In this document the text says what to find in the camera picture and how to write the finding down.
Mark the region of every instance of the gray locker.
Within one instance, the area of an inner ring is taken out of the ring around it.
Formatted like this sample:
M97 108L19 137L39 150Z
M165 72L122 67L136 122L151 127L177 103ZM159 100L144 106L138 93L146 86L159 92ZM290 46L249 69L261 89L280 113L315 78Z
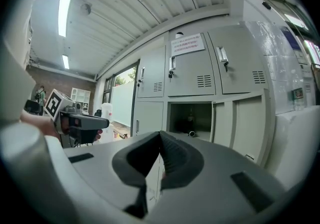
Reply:
M216 93L214 71L203 33L205 50L167 58L165 90L168 96L211 95Z
M163 97L165 76L165 46L152 50L140 59L138 98Z
M135 102L133 134L162 130L163 102Z
M261 50L244 25L209 31L218 61L223 94L249 93L268 88Z
M134 108L134 135L162 130L163 102L136 101ZM158 184L161 182L163 168L163 161L159 156L146 177L146 198L149 211L155 206L160 197L160 186Z

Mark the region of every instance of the handheld device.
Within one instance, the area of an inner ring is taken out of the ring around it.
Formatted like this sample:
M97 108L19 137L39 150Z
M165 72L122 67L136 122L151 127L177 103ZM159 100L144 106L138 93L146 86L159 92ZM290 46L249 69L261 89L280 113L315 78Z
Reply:
M82 113L81 105L54 89L45 109L59 134L69 134L77 144L93 143L98 130L107 128L109 120Z

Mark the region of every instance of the lock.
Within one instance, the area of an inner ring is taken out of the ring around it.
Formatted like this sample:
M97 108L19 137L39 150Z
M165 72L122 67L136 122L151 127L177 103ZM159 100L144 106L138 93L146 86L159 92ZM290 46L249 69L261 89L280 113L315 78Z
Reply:
M174 74L173 71L169 71L169 78L172 78L172 75Z

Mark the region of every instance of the black rubber pad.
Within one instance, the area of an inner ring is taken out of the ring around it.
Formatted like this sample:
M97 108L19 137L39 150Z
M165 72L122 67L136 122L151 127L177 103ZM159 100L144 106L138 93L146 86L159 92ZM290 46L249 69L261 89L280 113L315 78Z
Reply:
M83 161L83 160L86 160L86 159L89 159L89 158L93 158L93 157L94 156L92 154L85 153L85 154L82 154L82 155L69 157L69 160L73 164L73 163L76 163L76 162L79 162L79 161Z
M231 179L257 213L273 203L273 200L245 172L233 174Z

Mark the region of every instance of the white shelf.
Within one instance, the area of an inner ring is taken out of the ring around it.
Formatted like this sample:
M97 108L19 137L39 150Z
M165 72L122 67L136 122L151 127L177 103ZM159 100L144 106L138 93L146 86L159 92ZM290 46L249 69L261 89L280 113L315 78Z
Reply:
M83 105L87 105L87 109L85 108L83 112L87 112L89 109L89 102L90 102L90 91L78 89L78 88L73 88L71 91L71 99L75 102L79 102Z

